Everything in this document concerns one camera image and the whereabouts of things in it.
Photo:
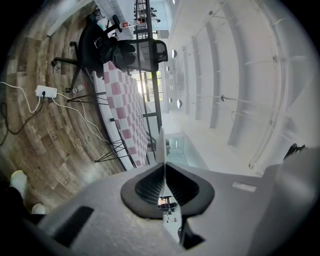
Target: office chair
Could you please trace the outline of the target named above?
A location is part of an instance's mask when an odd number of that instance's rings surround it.
[[[153,38],[118,41],[118,49],[113,54],[113,63],[123,71],[127,69],[154,72],[159,70],[159,63],[168,61],[166,44]]]
[[[55,57],[53,61],[51,61],[51,65],[53,67],[57,64],[57,62],[76,65],[76,70],[73,75],[71,85],[66,89],[66,92],[73,90],[80,70],[84,72],[85,76],[92,82],[92,84],[93,80],[90,77],[90,73],[92,71],[96,72],[98,78],[103,76],[103,64],[112,59],[113,51],[115,50],[115,46],[117,44],[117,40],[113,37],[109,38],[108,33],[115,29],[118,29],[120,32],[122,32],[118,17],[114,15],[112,19],[114,21],[114,25],[107,28],[105,31],[103,31],[103,29],[95,22],[89,22],[89,24],[81,33],[79,44],[77,45],[77,43],[74,41],[70,42],[70,46],[75,47],[77,59]],[[105,51],[106,47],[101,47],[102,45],[107,45],[108,50]]]

